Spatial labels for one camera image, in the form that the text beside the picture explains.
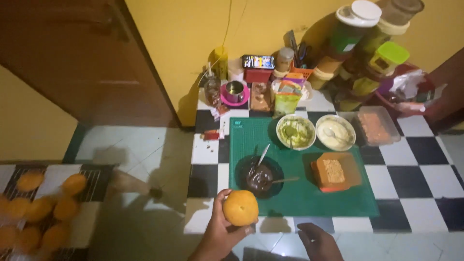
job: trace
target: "bottle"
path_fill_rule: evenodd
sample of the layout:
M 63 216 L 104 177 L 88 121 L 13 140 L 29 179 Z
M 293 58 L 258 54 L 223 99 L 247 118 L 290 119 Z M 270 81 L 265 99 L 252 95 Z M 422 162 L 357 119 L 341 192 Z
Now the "bottle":
M 218 107 L 221 102 L 221 81 L 211 71 L 211 63 L 208 62 L 208 72 L 205 75 L 206 81 L 203 85 L 205 97 L 208 103 L 213 107 Z

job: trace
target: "yellow wall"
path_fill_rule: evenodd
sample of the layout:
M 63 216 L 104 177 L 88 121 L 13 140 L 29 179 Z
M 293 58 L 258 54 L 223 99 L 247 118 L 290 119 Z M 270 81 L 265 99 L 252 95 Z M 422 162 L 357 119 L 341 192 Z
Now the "yellow wall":
M 62 160 L 77 120 L 0 66 L 0 162 Z
M 464 1 L 423 0 L 425 10 L 397 42 L 410 61 L 432 71 L 464 46 Z M 184 126 L 195 124 L 197 76 L 213 48 L 225 40 L 229 58 L 271 54 L 295 31 L 318 47 L 333 15 L 351 0 L 126 0 L 142 39 Z

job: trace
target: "white bowl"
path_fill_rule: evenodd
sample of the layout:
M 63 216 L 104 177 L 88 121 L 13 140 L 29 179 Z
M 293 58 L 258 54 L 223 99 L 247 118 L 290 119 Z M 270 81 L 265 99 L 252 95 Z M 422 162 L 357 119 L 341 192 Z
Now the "white bowl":
M 327 145 L 324 142 L 324 139 L 321 139 L 321 137 L 319 136 L 319 128 L 320 128 L 321 123 L 323 123 L 324 121 L 327 121 L 327 120 L 335 121 L 337 123 L 340 123 L 343 127 L 345 127 L 345 129 L 348 131 L 348 134 L 349 134 L 347 144 L 345 144 L 344 146 L 333 147 L 333 146 Z M 338 115 L 333 115 L 333 114 L 328 114 L 328 115 L 322 116 L 320 119 L 317 120 L 317 122 L 316 122 L 316 135 L 317 135 L 317 138 L 322 142 L 322 144 L 324 144 L 327 148 L 329 148 L 331 150 L 335 150 L 335 151 L 349 150 L 353 146 L 353 144 L 356 142 L 356 132 L 354 131 L 354 128 L 351 125 L 351 123 L 349 121 L 345 120 L 344 118 L 342 118 L 342 117 L 340 117 Z
M 298 116 L 296 114 L 285 115 L 277 122 L 276 133 L 277 133 L 277 138 L 279 138 L 280 142 L 282 142 L 282 144 L 285 145 L 285 147 L 290 148 L 290 143 L 287 143 L 285 141 L 285 138 L 282 137 L 280 132 L 279 132 L 279 129 L 281 128 L 282 124 L 284 124 L 284 121 L 286 121 L 288 119 L 300 120 L 301 123 L 304 124 L 306 126 L 306 128 L 308 128 L 309 131 L 312 132 L 312 138 L 311 138 L 311 140 L 310 140 L 310 142 L 309 142 L 309 144 L 307 146 L 303 146 L 303 147 L 293 146 L 293 150 L 305 150 L 305 149 L 311 147 L 314 144 L 314 142 L 316 141 L 316 129 L 314 127 L 314 124 L 310 120 L 305 119 L 305 118 L 303 118 L 301 116 Z

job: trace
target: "smartphone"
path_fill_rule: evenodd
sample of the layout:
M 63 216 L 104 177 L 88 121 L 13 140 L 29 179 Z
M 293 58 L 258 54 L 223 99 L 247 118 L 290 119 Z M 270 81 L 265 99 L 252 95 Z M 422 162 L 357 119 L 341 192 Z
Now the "smartphone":
M 274 57 L 245 54 L 242 56 L 242 66 L 250 69 L 274 69 Z

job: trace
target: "bowl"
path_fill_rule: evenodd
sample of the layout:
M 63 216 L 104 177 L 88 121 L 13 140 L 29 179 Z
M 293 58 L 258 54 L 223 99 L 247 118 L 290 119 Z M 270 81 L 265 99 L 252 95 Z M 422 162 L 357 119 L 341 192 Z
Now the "bowl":
M 311 147 L 316 141 L 316 129 L 314 128 L 314 124 L 301 116 L 289 114 L 283 116 L 278 121 L 276 127 L 277 138 L 285 147 L 291 148 L 290 140 L 286 135 L 288 126 L 299 133 L 292 136 L 293 150 L 305 150 Z
M 335 138 L 328 136 L 327 130 L 334 132 Z M 356 132 L 353 126 L 338 115 L 325 115 L 316 122 L 317 138 L 327 148 L 335 151 L 349 150 L 356 141 Z

